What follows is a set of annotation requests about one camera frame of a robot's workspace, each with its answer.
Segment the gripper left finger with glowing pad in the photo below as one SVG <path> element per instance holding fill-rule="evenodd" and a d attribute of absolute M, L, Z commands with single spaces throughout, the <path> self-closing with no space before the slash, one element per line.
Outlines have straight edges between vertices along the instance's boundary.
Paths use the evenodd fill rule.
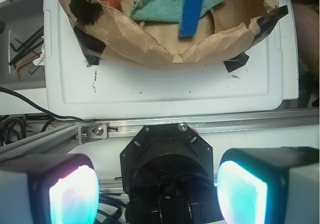
<path fill-rule="evenodd" d="M 0 157 L 2 224 L 92 224 L 99 192 L 98 176 L 85 154 Z"/>

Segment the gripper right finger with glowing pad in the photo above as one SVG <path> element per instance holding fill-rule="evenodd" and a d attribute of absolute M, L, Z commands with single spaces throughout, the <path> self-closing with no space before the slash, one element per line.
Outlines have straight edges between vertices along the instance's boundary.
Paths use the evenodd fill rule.
<path fill-rule="evenodd" d="M 228 224 L 318 224 L 320 150 L 230 148 L 221 157 L 217 196 Z"/>

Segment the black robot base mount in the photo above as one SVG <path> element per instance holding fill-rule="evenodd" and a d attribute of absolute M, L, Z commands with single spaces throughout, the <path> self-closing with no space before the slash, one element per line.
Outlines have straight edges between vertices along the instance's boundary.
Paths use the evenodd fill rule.
<path fill-rule="evenodd" d="M 223 220 L 213 148 L 186 123 L 146 125 L 119 155 L 129 224 Z"/>

